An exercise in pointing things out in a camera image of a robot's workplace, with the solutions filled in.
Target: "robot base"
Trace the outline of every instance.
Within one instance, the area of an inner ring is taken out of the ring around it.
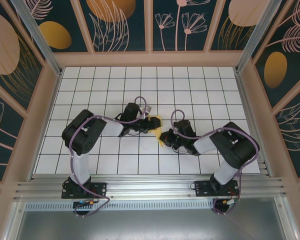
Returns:
[[[216,192],[210,185],[210,180],[195,181],[194,189],[197,197],[218,197],[218,196],[231,196],[231,191],[236,195],[239,194],[238,182],[231,180],[227,184],[223,185],[220,192]]]
[[[106,196],[107,183],[106,182],[91,182],[91,178],[83,184],[91,192]],[[62,199],[95,199],[96,196],[84,191],[78,184],[71,180],[69,177],[68,183],[62,185]]]

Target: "white tile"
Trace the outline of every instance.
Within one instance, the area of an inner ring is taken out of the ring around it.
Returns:
[[[121,114],[124,111],[122,105],[106,105],[105,106],[105,117],[115,118],[118,114]]]
[[[173,87],[175,91],[188,91],[190,90],[188,78],[174,78]]]
[[[70,155],[60,155],[58,165],[56,167],[56,174],[70,174]]]
[[[118,174],[138,174],[138,155],[119,155]]]
[[[158,155],[139,156],[139,174],[158,174],[158,173],[159,173]]]
[[[59,154],[62,138],[59,136],[47,136],[44,140],[41,154]]]
[[[157,79],[156,78],[142,78],[141,90],[142,91],[157,91]]]
[[[88,91],[75,91],[73,96],[73,105],[88,105],[90,99],[90,93]]]
[[[65,68],[62,78],[63,79],[77,79],[79,75],[80,67],[68,66]]]
[[[173,78],[188,78],[188,68],[186,66],[172,67]]]
[[[40,155],[36,174],[55,174],[59,155]]]
[[[119,154],[119,140],[116,136],[102,137],[100,154]]]
[[[194,119],[194,112],[192,110],[191,105],[175,105],[175,109],[178,109],[178,110],[181,110],[184,112],[184,115],[185,115],[184,119],[187,119],[187,120]],[[177,120],[182,120],[182,117],[183,117],[183,115],[181,112],[176,112]]]
[[[74,91],[76,89],[76,78],[63,78],[61,80],[59,91]]]
[[[174,110],[175,110],[174,105],[158,105],[158,115],[161,116],[163,120],[169,120]]]
[[[246,119],[242,105],[227,105],[230,119]]]
[[[215,66],[204,66],[203,72],[205,78],[220,78],[218,68]]]
[[[199,156],[201,174],[214,174],[219,168],[217,154],[203,154]]]
[[[223,91],[208,91],[209,103],[213,104],[226,104],[225,95]]]
[[[46,135],[61,137],[62,132],[65,130],[66,126],[67,126],[66,120],[51,120]]]
[[[125,91],[140,91],[141,79],[140,78],[126,78],[124,84]]]
[[[87,109],[88,105],[72,105],[69,115],[69,120],[75,119],[84,109]]]
[[[158,78],[158,91],[173,91],[174,83],[172,78]]]
[[[141,67],[140,66],[127,66],[125,71],[126,78],[140,78]]]
[[[229,120],[212,120],[214,129],[223,128],[226,124],[228,124]]]
[[[88,110],[94,115],[105,115],[105,105],[89,105]]]
[[[140,91],[125,91],[124,92],[124,100],[123,100],[123,104],[127,105],[128,103],[134,103],[136,97],[140,96]]]
[[[194,124],[195,133],[197,136],[202,136],[214,129],[212,120],[194,120]]]
[[[148,105],[156,105],[158,104],[157,100],[157,91],[142,91],[141,96],[146,100],[146,104]]]
[[[101,142],[102,137],[99,136],[98,140],[96,141],[96,143],[94,144],[93,148],[91,149],[91,151],[89,152],[89,154],[99,154],[99,150],[100,150],[100,142]]]
[[[109,85],[109,78],[95,78],[93,79],[92,91],[107,91]]]
[[[221,78],[224,91],[238,91],[237,81],[234,78]]]
[[[225,78],[225,79],[234,79],[235,78],[234,69],[232,67],[220,66],[219,73],[220,73],[221,78]]]
[[[239,128],[241,128],[243,131],[245,131],[247,134],[250,135],[250,130],[248,127],[247,120],[230,120],[230,121],[237,124]]]
[[[242,104],[238,91],[225,91],[224,97],[226,104]]]
[[[158,66],[157,67],[158,78],[172,78],[171,66]]]
[[[175,91],[175,104],[192,104],[190,91]]]
[[[138,154],[139,137],[121,137],[119,154]]]
[[[159,155],[159,172],[160,174],[179,174],[178,155]]]
[[[71,105],[72,99],[74,97],[73,91],[59,91],[56,97],[56,105]]]
[[[124,92],[123,91],[108,91],[106,97],[106,104],[121,104],[124,102]]]
[[[124,78],[110,78],[109,80],[109,91],[123,91],[125,89]]]
[[[226,105],[210,105],[213,120],[228,120],[228,110]]]
[[[110,76],[110,67],[109,66],[97,66],[94,72],[95,79],[108,79]]]
[[[209,104],[206,91],[191,91],[192,104]]]
[[[188,66],[189,78],[204,78],[202,66]]]
[[[97,174],[117,174],[118,155],[100,155]]]
[[[76,83],[76,91],[91,91],[93,78],[79,78]]]
[[[94,66],[82,66],[79,72],[79,78],[88,79],[93,78],[95,75]]]
[[[89,174],[96,174],[98,167],[99,155],[89,155]]]
[[[205,91],[206,83],[204,78],[190,78],[190,89],[192,91]]]
[[[158,104],[175,104],[173,91],[158,91]]]
[[[206,89],[208,91],[222,91],[222,84],[220,78],[206,78]]]
[[[158,140],[155,136],[141,136],[139,154],[158,154]]]
[[[126,77],[125,66],[112,66],[110,72],[110,78],[124,79]]]
[[[106,104],[106,99],[107,99],[106,91],[92,91],[89,105]]]
[[[180,173],[181,174],[200,174],[199,158],[189,154],[180,154]]]
[[[51,119],[52,120],[68,120],[70,108],[71,108],[70,105],[64,105],[64,106],[55,105],[53,107]]]
[[[209,105],[193,105],[194,119],[211,119]]]
[[[245,166],[242,169],[242,173],[243,174],[259,174],[260,169],[259,169],[258,161],[255,160],[252,163],[250,163],[249,165]]]
[[[141,69],[142,78],[156,78],[157,67],[156,66],[143,66]]]

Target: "cable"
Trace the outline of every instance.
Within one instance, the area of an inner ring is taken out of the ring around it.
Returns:
[[[92,194],[93,196],[96,196],[96,197],[98,197],[98,198],[100,198],[100,199],[107,199],[106,202],[103,203],[100,207],[98,207],[98,208],[97,208],[96,210],[94,210],[94,211],[91,211],[91,212],[87,213],[86,215],[79,215],[79,214],[77,213],[77,210],[75,209],[75,210],[74,210],[74,213],[75,213],[75,215],[76,215],[77,217],[81,216],[82,218],[84,218],[84,217],[89,217],[89,216],[95,214],[96,212],[98,212],[101,208],[103,208],[103,207],[110,201],[110,198],[107,197],[107,196],[103,196],[103,195],[99,195],[99,194],[97,194],[97,193],[94,193],[93,191],[90,191],[89,189],[87,189],[86,187],[84,187],[84,186],[80,183],[80,181],[79,181],[79,179],[78,179],[78,177],[77,177],[77,175],[76,175],[76,173],[75,173],[75,170],[74,170],[74,151],[73,151],[73,149],[72,149],[72,143],[74,142],[75,137],[77,136],[77,134],[78,134],[78,132],[81,130],[81,128],[82,128],[84,125],[86,125],[89,121],[91,121],[92,119],[106,119],[106,120],[114,121],[114,122],[117,122],[117,123],[120,123],[120,124],[133,124],[133,123],[135,123],[136,121],[139,121],[139,120],[140,120],[141,118],[143,118],[143,116],[146,114],[147,101],[145,100],[144,97],[142,97],[142,96],[137,96],[137,97],[134,99],[134,103],[136,103],[137,99],[142,99],[142,100],[144,101],[144,111],[143,111],[142,114],[141,114],[138,118],[136,118],[135,120],[132,120],[132,121],[120,121],[120,120],[115,120],[115,119],[113,119],[113,118],[106,117],[106,116],[94,115],[94,116],[89,117],[87,120],[85,120],[85,121],[77,128],[77,130],[74,132],[73,136],[71,137],[70,142],[69,142],[69,150],[70,150],[70,155],[71,155],[70,167],[71,167],[71,174],[73,175],[73,177],[74,177],[76,183],[77,183],[83,190],[85,190],[87,193]]]
[[[207,132],[206,134],[204,134],[204,135],[202,135],[202,136],[196,136],[196,137],[190,137],[190,136],[183,135],[183,134],[181,134],[180,132],[178,132],[177,128],[174,126],[173,117],[174,117],[174,114],[175,114],[176,112],[182,113],[182,120],[185,119],[185,116],[186,116],[185,113],[184,113],[182,110],[180,110],[180,109],[176,109],[176,110],[174,110],[174,111],[172,112],[172,114],[171,114],[171,118],[170,118],[171,126],[172,126],[173,131],[174,131],[176,134],[178,134],[179,136],[181,136],[181,137],[183,137],[183,138],[185,138],[185,139],[198,140],[198,139],[204,138],[204,137],[206,137],[206,136],[209,136],[209,135],[211,135],[211,134],[214,134],[215,132],[218,132],[218,131],[221,131],[221,130],[227,130],[227,131],[233,131],[233,132],[236,132],[236,133],[238,133],[238,134],[240,134],[240,135],[246,137],[246,138],[252,143],[252,145],[253,145],[254,148],[255,148],[255,155],[254,155],[254,157],[253,157],[251,160],[247,161],[245,164],[243,164],[243,165],[238,169],[238,171],[233,175],[234,178],[239,177],[239,195],[238,195],[238,199],[239,199],[239,198],[240,198],[240,194],[241,194],[241,174],[242,174],[241,171],[242,171],[242,169],[243,169],[245,166],[251,164],[253,161],[255,161],[255,160],[259,157],[259,148],[258,148],[257,144],[255,143],[255,141],[252,139],[252,137],[250,137],[250,136],[249,136],[248,134],[246,134],[245,132],[240,131],[240,130],[237,130],[237,129],[232,128],[232,127],[219,127],[219,128],[217,128],[217,129],[215,129],[215,130],[212,130],[212,131],[210,131],[210,132]],[[215,208],[215,205],[216,205],[217,200],[218,200],[218,198],[215,198],[215,199],[213,200],[212,210],[213,210],[216,214],[222,213],[222,214],[225,215],[225,214],[226,214],[225,212],[222,212],[222,211],[220,211],[220,210],[218,210],[218,209]],[[232,208],[231,208],[230,210],[227,211],[227,213],[232,212],[233,209],[235,208],[235,205],[236,205],[236,204],[234,204],[234,205],[232,206]]]

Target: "yellow object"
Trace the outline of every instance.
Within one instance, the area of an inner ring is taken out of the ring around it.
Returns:
[[[115,19],[115,8],[117,11],[121,10],[125,18],[131,17],[136,9],[136,0],[86,0],[88,7],[99,19],[106,22],[118,22],[119,19]]]
[[[229,5],[230,21],[239,27],[257,25],[269,0],[232,0]]]
[[[287,72],[287,59],[281,52],[275,51],[271,53],[264,66],[264,81],[269,88],[278,87]]]
[[[61,24],[55,21],[45,21],[39,28],[50,47],[66,49],[70,47],[72,40],[70,33]]]
[[[148,118],[151,118],[151,117],[156,117],[158,119],[160,119],[160,122],[161,122],[161,127],[158,127],[157,129],[154,129],[154,130],[150,130],[148,131],[148,133],[154,133],[156,139],[158,140],[159,144],[161,147],[163,147],[164,143],[160,140],[160,136],[161,136],[161,133],[162,133],[162,121],[161,121],[161,116],[148,116]]]
[[[18,66],[20,46],[11,24],[0,15],[0,74],[11,74]]]

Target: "black grid line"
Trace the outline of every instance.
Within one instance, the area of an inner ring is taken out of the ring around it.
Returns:
[[[75,88],[74,88],[74,89],[77,88],[77,84],[78,84],[78,79],[76,79],[76,82],[75,82]],[[73,101],[74,101],[74,98],[75,98],[75,93],[73,93],[73,96],[72,96],[71,107],[70,107],[70,110],[69,110],[68,119],[67,119],[67,121],[66,121],[66,124],[68,124],[68,122],[69,122],[69,117],[70,117],[71,108],[72,108],[72,103],[73,103]],[[60,160],[60,155],[61,155],[61,150],[62,150],[63,144],[64,144],[64,141],[62,140],[62,142],[61,142],[61,147],[60,147],[60,152],[59,152],[59,157],[58,157],[58,162],[56,163],[56,167],[55,167],[55,172],[54,172],[55,174],[57,173],[57,169],[58,169],[58,165],[59,165],[59,160]]]

